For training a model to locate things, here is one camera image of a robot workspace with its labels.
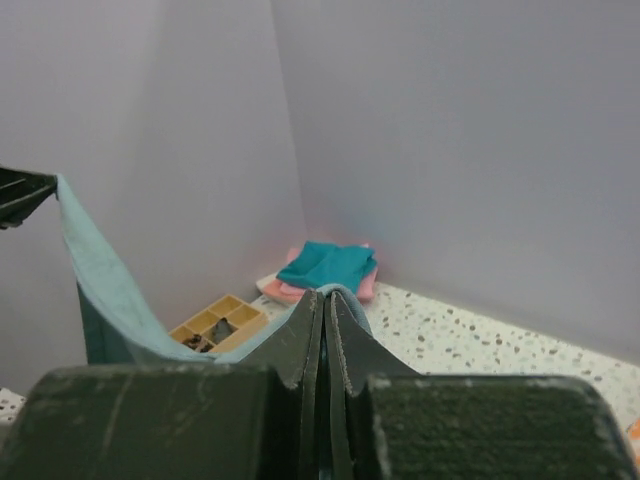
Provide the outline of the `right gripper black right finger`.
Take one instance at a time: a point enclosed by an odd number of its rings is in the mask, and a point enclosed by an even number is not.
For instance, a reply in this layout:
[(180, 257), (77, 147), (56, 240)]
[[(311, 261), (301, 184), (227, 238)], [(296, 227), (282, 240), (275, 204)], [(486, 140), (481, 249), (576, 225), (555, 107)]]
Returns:
[(613, 413), (568, 376), (421, 375), (324, 307), (331, 479), (635, 479)]

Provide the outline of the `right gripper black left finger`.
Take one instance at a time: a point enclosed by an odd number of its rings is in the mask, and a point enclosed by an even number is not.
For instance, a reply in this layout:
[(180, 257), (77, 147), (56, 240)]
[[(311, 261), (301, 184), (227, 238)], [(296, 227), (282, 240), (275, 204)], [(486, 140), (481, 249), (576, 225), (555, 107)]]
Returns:
[(234, 365), (59, 369), (1, 450), (5, 479), (315, 479), (320, 296)]

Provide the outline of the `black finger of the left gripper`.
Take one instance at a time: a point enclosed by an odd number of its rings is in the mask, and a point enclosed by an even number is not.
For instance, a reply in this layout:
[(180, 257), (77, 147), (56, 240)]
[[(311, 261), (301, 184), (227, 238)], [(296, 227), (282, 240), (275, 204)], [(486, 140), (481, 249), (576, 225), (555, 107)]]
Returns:
[(1, 229), (19, 227), (56, 191), (55, 175), (1, 166)]

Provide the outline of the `grey-blue t-shirt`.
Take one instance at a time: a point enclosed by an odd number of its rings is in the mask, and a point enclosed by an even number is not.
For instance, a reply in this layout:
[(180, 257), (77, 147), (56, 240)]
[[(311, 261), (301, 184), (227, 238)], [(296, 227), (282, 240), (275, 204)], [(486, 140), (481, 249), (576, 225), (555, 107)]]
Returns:
[(280, 333), (289, 333), (298, 301), (255, 336), (226, 353), (196, 353), (172, 340), (156, 318), (126, 265), (76, 198), (65, 177), (56, 176), (61, 229), (79, 292), (104, 324), (120, 337), (132, 361), (238, 364)]

